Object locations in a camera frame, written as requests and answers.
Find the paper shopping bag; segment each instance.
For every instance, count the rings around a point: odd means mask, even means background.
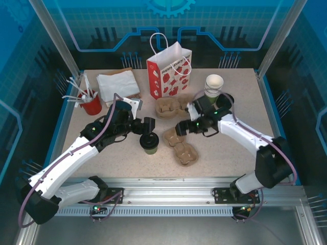
[[[182,48],[179,42],[175,42],[167,48],[156,53],[151,44],[154,33],[150,37],[150,45],[154,56],[147,59],[150,93],[158,99],[165,96],[176,95],[185,90],[190,83],[192,51]]]

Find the paper cup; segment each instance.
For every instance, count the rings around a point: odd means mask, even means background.
[[[205,80],[204,94],[209,98],[213,104],[216,102],[221,93],[221,88],[224,85],[224,80],[221,76],[216,74],[209,75]]]

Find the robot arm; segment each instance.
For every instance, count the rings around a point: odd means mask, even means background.
[[[238,178],[230,185],[230,192],[237,199],[241,195],[262,187],[272,188],[292,173],[283,157],[263,138],[276,145],[286,156],[289,156],[290,152],[286,140],[282,137],[272,138],[264,135],[238,119],[237,123],[229,111],[231,104],[226,101],[223,105],[220,104],[219,109],[211,105],[205,96],[189,103],[187,110],[191,120],[178,123],[176,132],[177,135],[186,135],[188,130],[190,133],[202,133],[205,137],[221,132],[251,152],[255,157],[255,171]],[[259,137],[245,130],[239,123],[258,134]],[[213,128],[216,133],[205,135],[208,128]]]
[[[132,132],[138,135],[149,134],[155,128],[155,119],[145,117],[144,122],[136,118],[136,111],[141,109],[141,100],[124,98],[117,101],[110,124],[98,140],[84,148],[72,153],[72,151],[95,139],[105,127],[112,107],[106,116],[88,124],[75,142],[47,168],[32,176],[28,181],[19,178],[16,181],[18,201],[23,202],[28,192],[41,180],[35,191],[29,198],[25,210],[38,224],[43,224],[52,218],[59,209],[83,200],[102,201],[106,197],[108,186],[99,177],[90,177],[88,180],[75,185],[61,187],[61,185],[86,161],[97,155],[108,145],[121,142],[127,134]],[[70,155],[57,163],[62,156]],[[42,175],[56,163],[56,166],[41,179]]]

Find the bag handle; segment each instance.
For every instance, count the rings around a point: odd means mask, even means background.
[[[155,52],[155,50],[154,50],[154,48],[153,48],[153,46],[152,46],[151,39],[152,39],[152,37],[153,37],[154,35],[157,35],[157,34],[163,35],[163,37],[164,37],[165,40],[166,40],[166,45],[167,45],[167,47],[168,47],[167,37],[166,37],[163,33],[160,33],[160,32],[153,33],[153,34],[151,35],[151,37],[150,37],[150,46],[151,46],[151,49],[152,49],[152,51],[153,51],[153,53],[154,53],[155,55],[156,55],[157,53]]]
[[[189,73],[187,73],[187,74],[179,73],[179,72],[178,72],[178,71],[173,67],[172,64],[170,64],[170,65],[171,65],[171,67],[174,69],[174,71],[177,72],[178,74],[180,74],[180,75],[182,75],[182,76],[188,76],[189,74],[191,74],[192,67],[191,67],[190,62],[187,60],[187,58],[185,58],[185,56],[183,56],[183,58],[186,60],[186,62],[187,62],[187,63],[189,64],[189,66],[190,66],[190,71],[189,71]]]

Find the cup lid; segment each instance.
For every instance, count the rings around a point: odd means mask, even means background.
[[[140,137],[139,143],[144,150],[152,150],[159,144],[159,137],[155,133],[144,134]]]

